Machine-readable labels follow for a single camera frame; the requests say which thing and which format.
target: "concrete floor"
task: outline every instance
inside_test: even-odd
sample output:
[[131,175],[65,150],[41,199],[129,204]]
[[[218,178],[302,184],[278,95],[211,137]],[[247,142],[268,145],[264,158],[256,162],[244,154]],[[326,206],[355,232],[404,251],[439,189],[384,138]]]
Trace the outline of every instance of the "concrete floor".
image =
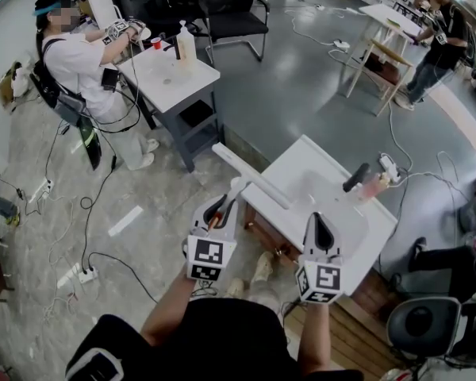
[[[349,171],[362,162],[379,170],[380,152],[387,152],[397,164],[408,167],[408,159],[392,140],[388,109],[380,117],[373,115],[379,104],[376,86],[363,76],[351,97],[345,98],[351,70],[344,69],[328,55],[331,47],[296,35],[291,17],[284,13],[297,11],[290,14],[297,15],[296,26],[301,33],[321,42],[331,43],[339,38],[352,45],[364,29],[367,17],[340,12],[344,15],[340,18],[328,9],[357,10],[364,3],[360,0],[268,1],[270,32],[262,63],[243,46],[216,50],[217,68],[222,75],[217,83],[217,104],[225,124],[269,161],[306,134]],[[315,10],[315,4],[325,6],[326,10]],[[304,16],[308,11],[313,14]],[[258,7],[255,13],[263,18],[264,10]],[[250,41],[258,48],[261,46],[260,37],[251,37]],[[405,56],[417,63],[426,51],[410,45]],[[458,77],[450,82],[460,83]],[[470,97],[472,93],[467,92],[462,100]],[[418,105],[415,112],[392,106],[395,137],[413,158],[412,172],[440,174],[436,154],[445,151],[455,161],[459,173],[459,183],[455,185],[471,194],[476,180],[476,151],[453,121],[430,98]],[[442,158],[442,163],[445,176],[454,180],[450,162]],[[397,215],[402,195],[403,187],[390,189],[379,199]],[[455,194],[456,206],[463,203],[465,200]],[[405,273],[406,253],[420,236],[427,237],[432,248],[454,247],[454,230],[454,207],[447,186],[425,176],[410,179],[397,234],[382,254],[384,274]],[[412,292],[444,292],[447,273],[405,275],[402,286]]]
[[[388,152],[400,165],[407,159],[391,138],[389,112],[375,117],[378,105],[374,84],[361,78],[349,99],[342,95],[349,71],[327,55],[328,47],[295,35],[286,7],[299,10],[309,3],[323,6],[353,7],[359,0],[269,0],[272,5],[267,55],[258,63],[245,47],[217,50],[217,105],[226,125],[247,141],[269,161],[279,156],[302,134],[307,134],[344,167],[354,170],[366,161],[375,162],[379,152]],[[328,12],[297,20],[297,27],[319,40],[336,38],[352,42],[365,25],[365,18],[345,14],[338,18]],[[251,40],[260,46],[259,38]],[[408,52],[413,57],[419,50]],[[413,172],[440,172],[438,151],[448,152],[459,172],[459,184],[472,192],[476,180],[476,153],[452,121],[430,99],[413,113],[394,107],[393,127],[398,141],[414,160]],[[3,178],[32,194],[44,178],[44,163],[59,118],[46,106],[30,102],[13,114],[10,166]],[[231,168],[207,152],[196,161],[196,171],[187,174],[178,153],[171,147],[165,130],[149,132],[161,140],[155,163],[144,171],[119,168],[109,178],[102,197],[92,213],[89,226],[89,251],[100,251],[122,258],[132,265],[145,286],[156,298],[166,290],[183,264],[180,244],[187,235],[188,224],[196,206],[225,192],[235,175]],[[126,267],[96,256],[99,280],[81,287],[67,281],[56,294],[67,303],[55,300],[52,316],[45,320],[52,304],[56,280],[81,259],[83,230],[87,211],[79,206],[82,196],[94,197],[109,171],[111,152],[102,141],[102,165],[91,171],[85,152],[71,149],[79,135],[71,129],[57,138],[49,166],[49,177],[56,182],[52,197],[46,201],[42,215],[31,215],[15,230],[0,218],[0,237],[10,245],[1,250],[5,272],[12,274],[7,304],[0,304],[0,357],[24,380],[61,379],[67,361],[102,314],[116,314],[139,328],[153,303]],[[452,167],[443,160],[447,177],[453,179]],[[403,189],[392,189],[380,200],[397,213]],[[17,199],[12,188],[0,184],[0,195]],[[455,195],[457,206],[463,200]],[[123,231],[110,237],[108,230],[134,207],[143,212]],[[453,246],[454,214],[447,187],[427,177],[409,181],[401,224],[397,235],[382,255],[386,274],[404,271],[403,256],[418,236],[426,236],[432,247]],[[48,253],[67,227],[63,239],[53,245],[50,265]],[[257,240],[238,230],[240,247],[233,255],[225,278],[217,286],[225,289],[237,275],[249,279],[255,260],[261,253]],[[285,301],[296,295],[294,278],[280,271],[274,286]],[[404,286],[412,290],[444,290],[443,275],[407,275]]]

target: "black handle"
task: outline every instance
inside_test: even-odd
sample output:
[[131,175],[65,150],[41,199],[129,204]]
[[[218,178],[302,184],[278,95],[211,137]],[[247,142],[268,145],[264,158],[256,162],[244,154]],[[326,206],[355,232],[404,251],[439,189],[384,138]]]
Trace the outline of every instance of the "black handle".
[[364,162],[363,164],[360,165],[360,167],[356,170],[354,174],[352,174],[352,177],[349,178],[344,184],[342,185],[342,189],[344,189],[344,192],[349,192],[353,187],[358,185],[358,183],[363,182],[365,179],[365,176],[367,176],[368,172],[370,170],[370,165]]

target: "face mask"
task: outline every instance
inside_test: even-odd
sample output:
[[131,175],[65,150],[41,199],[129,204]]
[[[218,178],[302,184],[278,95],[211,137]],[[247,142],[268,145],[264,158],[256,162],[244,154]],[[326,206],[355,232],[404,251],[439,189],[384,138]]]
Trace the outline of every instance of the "face mask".
[[62,33],[69,33],[79,25],[79,16],[71,16],[70,24],[62,24]]

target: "black shoe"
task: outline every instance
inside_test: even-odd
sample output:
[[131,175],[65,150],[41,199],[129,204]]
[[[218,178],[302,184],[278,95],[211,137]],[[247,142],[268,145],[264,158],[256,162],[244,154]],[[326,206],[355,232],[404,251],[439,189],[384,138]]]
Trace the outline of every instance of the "black shoe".
[[416,258],[420,252],[426,250],[427,239],[425,237],[420,237],[414,241],[414,244],[411,246],[411,256],[409,257],[409,264],[407,266],[409,272],[416,271]]

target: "red cup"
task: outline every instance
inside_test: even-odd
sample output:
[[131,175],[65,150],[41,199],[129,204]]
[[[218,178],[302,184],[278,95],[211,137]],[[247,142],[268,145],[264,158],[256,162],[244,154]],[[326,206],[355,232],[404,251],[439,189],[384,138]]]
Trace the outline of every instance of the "red cup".
[[161,49],[162,48],[162,45],[161,45],[161,42],[160,42],[160,38],[153,38],[152,39],[152,45],[153,45],[153,48],[155,49]]

